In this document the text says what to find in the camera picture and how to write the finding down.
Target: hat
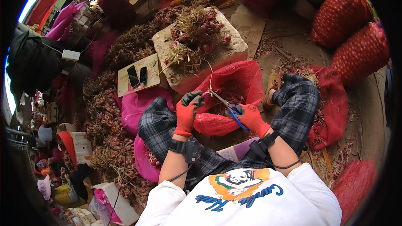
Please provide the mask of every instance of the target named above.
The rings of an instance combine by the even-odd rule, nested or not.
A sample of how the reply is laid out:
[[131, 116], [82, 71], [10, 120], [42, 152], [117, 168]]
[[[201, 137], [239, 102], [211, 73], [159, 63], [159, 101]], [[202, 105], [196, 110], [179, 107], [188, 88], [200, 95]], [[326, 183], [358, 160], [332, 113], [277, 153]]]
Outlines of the hat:
[[52, 193], [52, 189], [50, 188], [50, 176], [46, 175], [45, 179], [38, 181], [38, 189], [40, 193], [43, 195], [45, 200], [50, 199], [50, 194]]

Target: red work glove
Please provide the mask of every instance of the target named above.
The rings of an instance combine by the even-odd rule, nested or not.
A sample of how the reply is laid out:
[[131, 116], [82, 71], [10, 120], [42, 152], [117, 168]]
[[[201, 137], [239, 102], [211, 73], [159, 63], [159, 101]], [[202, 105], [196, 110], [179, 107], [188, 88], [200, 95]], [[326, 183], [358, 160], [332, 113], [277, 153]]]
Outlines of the red work glove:
[[[271, 126], [263, 121], [258, 108], [250, 104], [237, 105], [236, 108], [239, 113], [242, 113], [241, 115], [235, 114], [239, 122], [256, 133], [258, 137], [262, 139]], [[232, 118], [232, 115], [228, 113], [228, 111], [225, 113], [227, 117]]]
[[205, 104], [202, 101], [201, 93], [201, 90], [187, 93], [176, 104], [177, 126], [174, 134], [191, 137], [197, 108]]

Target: white sleeve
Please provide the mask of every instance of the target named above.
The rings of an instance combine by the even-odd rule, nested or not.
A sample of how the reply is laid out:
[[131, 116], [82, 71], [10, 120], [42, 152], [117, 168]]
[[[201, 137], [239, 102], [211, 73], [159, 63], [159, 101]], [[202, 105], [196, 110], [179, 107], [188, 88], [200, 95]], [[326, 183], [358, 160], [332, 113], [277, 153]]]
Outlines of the white sleeve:
[[309, 199], [328, 221], [328, 225], [339, 226], [342, 218], [338, 199], [311, 168], [310, 164], [303, 163], [292, 170], [288, 180]]
[[186, 198], [186, 194], [175, 184], [163, 181], [149, 192], [148, 203], [136, 226], [160, 225]]

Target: smartphone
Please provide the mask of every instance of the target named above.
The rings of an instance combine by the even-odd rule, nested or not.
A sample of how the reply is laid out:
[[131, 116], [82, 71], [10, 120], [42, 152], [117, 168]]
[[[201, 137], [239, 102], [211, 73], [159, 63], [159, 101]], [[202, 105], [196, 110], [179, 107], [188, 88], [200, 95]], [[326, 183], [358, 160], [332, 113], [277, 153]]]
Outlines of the smartphone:
[[128, 73], [128, 78], [130, 80], [131, 87], [135, 88], [136, 86], [138, 86], [139, 80], [138, 80], [138, 75], [137, 75], [135, 66], [132, 65], [130, 68], [128, 68], [127, 73]]

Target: brown shoe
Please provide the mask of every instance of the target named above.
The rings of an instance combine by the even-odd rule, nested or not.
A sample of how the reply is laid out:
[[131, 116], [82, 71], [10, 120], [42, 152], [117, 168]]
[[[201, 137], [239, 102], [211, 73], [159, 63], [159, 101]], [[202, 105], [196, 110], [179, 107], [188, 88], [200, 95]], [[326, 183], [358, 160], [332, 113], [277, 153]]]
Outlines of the brown shoe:
[[263, 107], [265, 110], [269, 110], [274, 106], [274, 103], [271, 103], [268, 100], [269, 90], [271, 89], [279, 90], [280, 87], [281, 87], [281, 77], [277, 73], [271, 73], [268, 79], [267, 92], [265, 93], [265, 97], [263, 99]]

